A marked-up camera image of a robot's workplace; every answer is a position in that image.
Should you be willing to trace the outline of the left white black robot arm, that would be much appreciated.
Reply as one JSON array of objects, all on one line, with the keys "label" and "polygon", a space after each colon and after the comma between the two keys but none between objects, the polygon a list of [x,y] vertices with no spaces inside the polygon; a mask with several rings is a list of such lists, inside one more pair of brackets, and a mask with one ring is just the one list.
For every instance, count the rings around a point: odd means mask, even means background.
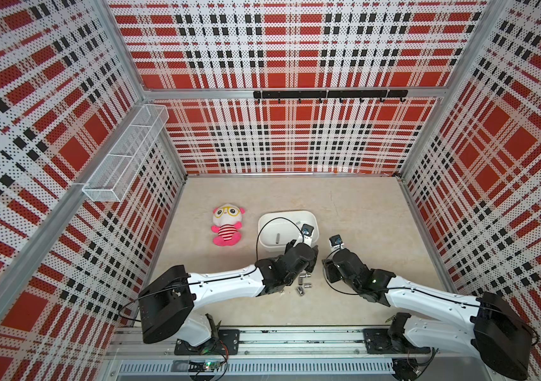
[{"label": "left white black robot arm", "polygon": [[182,264],[162,273],[137,298],[143,342],[155,344],[169,338],[191,346],[216,336],[213,318],[195,311],[234,298],[257,298],[279,293],[303,271],[316,267],[318,247],[288,244],[285,253],[257,260],[245,268],[218,273],[188,273]]}]

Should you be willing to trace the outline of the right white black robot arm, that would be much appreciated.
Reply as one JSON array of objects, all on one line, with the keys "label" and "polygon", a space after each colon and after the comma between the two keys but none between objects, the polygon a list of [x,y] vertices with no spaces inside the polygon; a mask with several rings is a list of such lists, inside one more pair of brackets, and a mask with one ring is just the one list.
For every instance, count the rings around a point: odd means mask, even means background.
[{"label": "right white black robot arm", "polygon": [[389,327],[400,351],[430,349],[480,359],[512,380],[525,380],[535,330],[500,296],[459,295],[413,283],[391,271],[368,268],[348,249],[335,249],[323,261],[329,284],[342,281],[354,296],[399,309]]}]

